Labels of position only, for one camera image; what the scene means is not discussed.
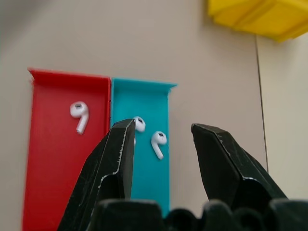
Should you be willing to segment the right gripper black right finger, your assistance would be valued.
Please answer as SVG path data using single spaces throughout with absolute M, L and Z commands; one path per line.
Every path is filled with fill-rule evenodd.
M 198 163 L 208 199 L 231 209 L 266 209 L 286 195 L 265 168 L 227 131 L 204 124 L 191 126 Z

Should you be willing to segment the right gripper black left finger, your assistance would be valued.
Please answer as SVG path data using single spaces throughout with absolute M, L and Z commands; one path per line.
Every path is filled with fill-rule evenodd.
M 96 205 L 131 197 L 135 121 L 116 122 L 87 157 L 57 231 L 87 231 Z

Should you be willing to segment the yellow plastic bin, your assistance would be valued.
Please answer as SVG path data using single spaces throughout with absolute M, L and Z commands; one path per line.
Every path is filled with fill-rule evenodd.
M 276 42 L 308 32 L 308 0 L 207 0 L 216 24 Z

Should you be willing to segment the teal plastic tray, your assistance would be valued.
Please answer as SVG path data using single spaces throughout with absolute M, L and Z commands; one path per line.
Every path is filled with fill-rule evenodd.
M 170 211 L 169 145 L 159 145 L 163 158 L 153 150 L 155 132 L 169 137 L 169 93 L 175 83 L 113 78 L 111 86 L 110 124 L 139 117 L 145 122 L 144 132 L 135 132 L 132 199 L 156 201 L 166 216 Z

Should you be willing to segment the white earbud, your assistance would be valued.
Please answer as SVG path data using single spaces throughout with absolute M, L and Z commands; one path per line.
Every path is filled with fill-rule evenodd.
M 89 120 L 89 109 L 85 102 L 79 101 L 70 105 L 70 115 L 73 118 L 79 118 L 76 128 L 78 134 L 83 134 Z
M 163 153 L 159 148 L 159 145 L 166 145 L 167 143 L 167 136 L 165 133 L 161 132 L 161 131 L 156 131 L 151 138 L 151 145 L 152 148 L 156 154 L 156 156 L 158 157 L 158 159 L 163 159 Z
M 135 130 L 137 132 L 143 133 L 146 128 L 145 121 L 140 116 L 135 116 L 133 119 L 135 121 Z

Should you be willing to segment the red plastic tray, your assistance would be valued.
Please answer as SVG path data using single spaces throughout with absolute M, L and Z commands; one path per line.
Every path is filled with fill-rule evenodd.
M 82 167 L 110 127 L 109 77 L 29 70 L 32 115 L 26 168 L 22 231 L 56 231 Z M 85 102 L 83 134 L 70 105 Z

